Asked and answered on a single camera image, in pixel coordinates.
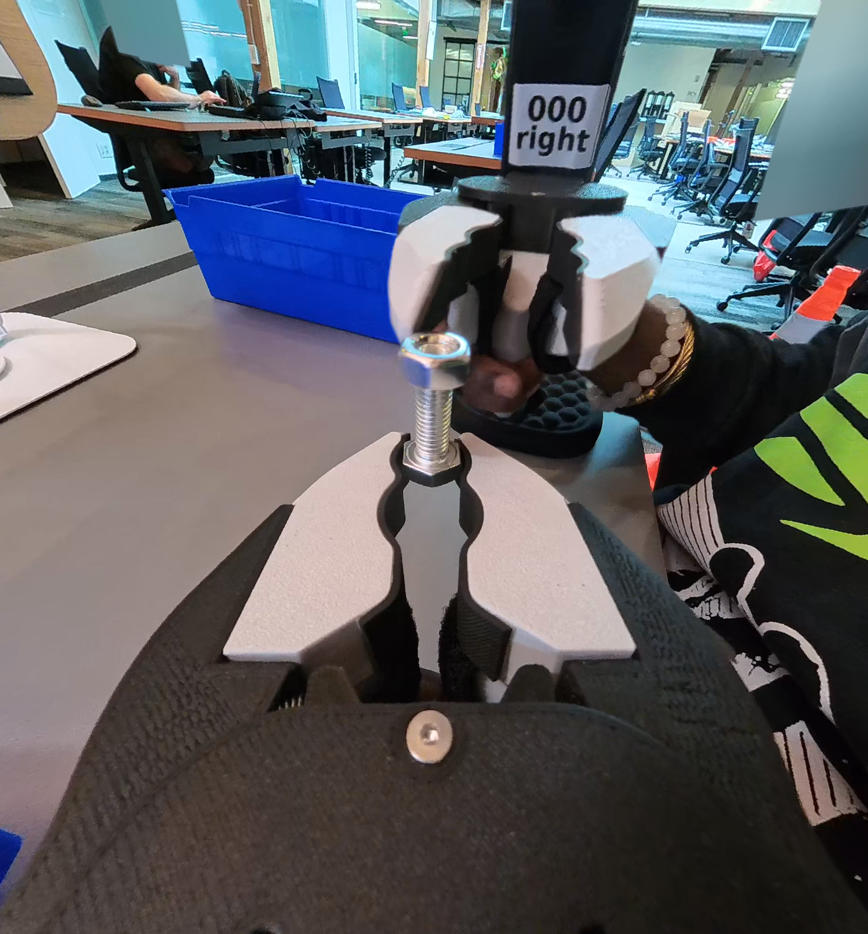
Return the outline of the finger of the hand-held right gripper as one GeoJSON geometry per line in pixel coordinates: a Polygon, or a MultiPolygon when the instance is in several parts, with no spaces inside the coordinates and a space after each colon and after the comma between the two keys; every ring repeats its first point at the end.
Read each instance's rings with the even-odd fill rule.
{"type": "Polygon", "coordinates": [[[574,369],[591,371],[625,346],[660,264],[631,216],[560,221],[562,334],[574,369]]]}
{"type": "Polygon", "coordinates": [[[389,270],[395,337],[433,331],[470,284],[499,264],[502,218],[472,206],[440,206],[397,235],[389,270]]]}

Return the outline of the large silver hex bolt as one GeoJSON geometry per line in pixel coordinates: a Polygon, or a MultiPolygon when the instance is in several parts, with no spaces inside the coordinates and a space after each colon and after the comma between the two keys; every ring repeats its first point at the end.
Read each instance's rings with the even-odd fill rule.
{"type": "Polygon", "coordinates": [[[414,427],[402,455],[404,476],[413,483],[437,487],[456,480],[462,469],[462,447],[451,439],[452,391],[415,389],[414,427]]]}

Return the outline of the black office chair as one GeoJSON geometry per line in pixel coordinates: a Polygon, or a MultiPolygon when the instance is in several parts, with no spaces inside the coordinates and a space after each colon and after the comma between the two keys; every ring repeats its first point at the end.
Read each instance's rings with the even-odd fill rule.
{"type": "MultiPolygon", "coordinates": [[[[72,48],[61,42],[55,44],[86,96],[99,100],[101,104],[114,106],[103,100],[99,64],[93,63],[87,50],[72,48]]],[[[146,149],[163,188],[209,184],[214,181],[212,161],[200,154],[196,145],[189,145],[171,135],[163,135],[149,140],[146,149]]]]}

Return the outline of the row of black office chairs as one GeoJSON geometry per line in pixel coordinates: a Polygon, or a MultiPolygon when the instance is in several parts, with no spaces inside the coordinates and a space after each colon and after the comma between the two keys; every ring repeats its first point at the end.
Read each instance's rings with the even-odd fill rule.
{"type": "Polygon", "coordinates": [[[672,235],[653,290],[679,296],[709,321],[773,328],[845,265],[861,271],[846,315],[868,310],[868,206],[758,220],[771,148],[754,144],[762,140],[750,120],[720,139],[687,134],[689,116],[680,134],[640,129],[631,157],[609,172],[630,206],[650,208],[672,235]],[[777,265],[756,283],[753,263],[771,228],[777,265]]]}

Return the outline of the person's right forearm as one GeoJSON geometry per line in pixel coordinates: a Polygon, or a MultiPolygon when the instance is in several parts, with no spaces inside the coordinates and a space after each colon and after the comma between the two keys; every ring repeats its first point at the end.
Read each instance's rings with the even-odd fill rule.
{"type": "Polygon", "coordinates": [[[650,401],[625,410],[661,446],[655,498],[705,478],[767,437],[849,372],[868,313],[789,344],[734,324],[692,316],[685,368],[650,401]]]}

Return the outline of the person's right hand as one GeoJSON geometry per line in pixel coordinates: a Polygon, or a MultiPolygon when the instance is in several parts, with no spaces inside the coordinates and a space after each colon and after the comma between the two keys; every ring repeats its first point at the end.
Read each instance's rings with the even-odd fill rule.
{"type": "MultiPolygon", "coordinates": [[[[689,311],[678,301],[657,295],[648,300],[628,342],[609,359],[586,371],[586,378],[603,395],[612,396],[628,383],[637,383],[639,374],[661,353],[666,341],[667,317],[673,311],[689,311]]],[[[538,389],[544,373],[531,358],[504,361],[475,355],[461,396],[468,406],[495,414],[512,414],[538,389]]]]}

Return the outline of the gold bangle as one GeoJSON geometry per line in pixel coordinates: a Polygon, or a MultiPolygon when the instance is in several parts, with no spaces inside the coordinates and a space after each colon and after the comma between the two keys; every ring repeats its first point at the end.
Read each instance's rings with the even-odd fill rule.
{"type": "Polygon", "coordinates": [[[691,320],[684,322],[684,332],[679,339],[679,351],[675,357],[669,359],[668,369],[660,375],[657,375],[655,382],[645,387],[643,391],[633,400],[632,404],[648,403],[658,396],[665,394],[673,387],[683,375],[690,364],[693,349],[695,345],[695,330],[691,320]]]}

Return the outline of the black honeycomb wrist pad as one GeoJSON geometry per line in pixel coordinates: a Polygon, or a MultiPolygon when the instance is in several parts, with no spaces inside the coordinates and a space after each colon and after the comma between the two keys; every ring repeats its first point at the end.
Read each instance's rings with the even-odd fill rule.
{"type": "Polygon", "coordinates": [[[603,413],[588,401],[587,379],[576,371],[544,376],[513,414],[471,407],[454,394],[451,427],[511,452],[565,460],[589,453],[603,429],[603,413]]]}

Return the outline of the wooden office desk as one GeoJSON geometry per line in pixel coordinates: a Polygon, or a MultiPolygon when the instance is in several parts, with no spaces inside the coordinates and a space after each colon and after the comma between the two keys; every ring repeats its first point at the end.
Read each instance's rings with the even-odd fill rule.
{"type": "Polygon", "coordinates": [[[318,123],[299,118],[261,122],[232,119],[196,109],[138,111],[110,105],[92,108],[84,104],[60,103],[56,112],[124,140],[150,215],[144,228],[164,225],[175,218],[151,162],[150,140],[184,137],[195,143],[203,156],[215,158],[248,152],[270,154],[282,148],[293,150],[308,132],[329,148],[355,146],[362,140],[361,133],[380,127],[376,122],[338,116],[329,116],[326,121],[318,123]]]}
{"type": "Polygon", "coordinates": [[[488,139],[463,137],[407,146],[403,155],[417,164],[418,183],[435,189],[450,188],[455,180],[501,173],[501,158],[488,139]]]}

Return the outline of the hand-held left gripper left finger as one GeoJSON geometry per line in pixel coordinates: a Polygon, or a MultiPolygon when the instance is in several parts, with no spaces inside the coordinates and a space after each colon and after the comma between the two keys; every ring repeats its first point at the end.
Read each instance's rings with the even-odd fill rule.
{"type": "Polygon", "coordinates": [[[372,663],[365,624],[395,592],[381,508],[403,437],[383,435],[292,504],[224,646],[233,662],[372,663]]]}

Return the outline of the instruction sign board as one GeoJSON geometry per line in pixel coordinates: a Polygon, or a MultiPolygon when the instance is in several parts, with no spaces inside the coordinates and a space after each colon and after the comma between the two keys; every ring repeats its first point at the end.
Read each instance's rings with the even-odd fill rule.
{"type": "Polygon", "coordinates": [[[29,96],[0,95],[0,141],[39,136],[54,123],[54,78],[18,2],[0,1],[0,43],[28,84],[29,96]]]}

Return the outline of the silver hex nut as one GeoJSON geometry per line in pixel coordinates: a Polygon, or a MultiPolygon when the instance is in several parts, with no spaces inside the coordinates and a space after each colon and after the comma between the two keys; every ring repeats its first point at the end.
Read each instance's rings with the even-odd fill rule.
{"type": "Polygon", "coordinates": [[[470,344],[456,333],[413,333],[401,342],[398,358],[408,382],[425,391],[455,391],[471,371],[470,344]]]}

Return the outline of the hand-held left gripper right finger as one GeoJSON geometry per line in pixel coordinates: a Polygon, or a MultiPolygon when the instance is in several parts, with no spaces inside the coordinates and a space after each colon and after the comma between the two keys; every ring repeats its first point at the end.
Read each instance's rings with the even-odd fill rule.
{"type": "Polygon", "coordinates": [[[569,661],[629,659],[636,642],[567,499],[473,434],[460,444],[464,653],[499,683],[534,664],[558,674],[569,661]]]}

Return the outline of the white document stand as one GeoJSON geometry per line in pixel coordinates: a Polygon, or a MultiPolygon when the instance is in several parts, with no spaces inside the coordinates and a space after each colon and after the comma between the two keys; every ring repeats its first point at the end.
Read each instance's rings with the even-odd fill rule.
{"type": "Polygon", "coordinates": [[[0,423],[138,350],[128,335],[0,311],[0,423]]]}

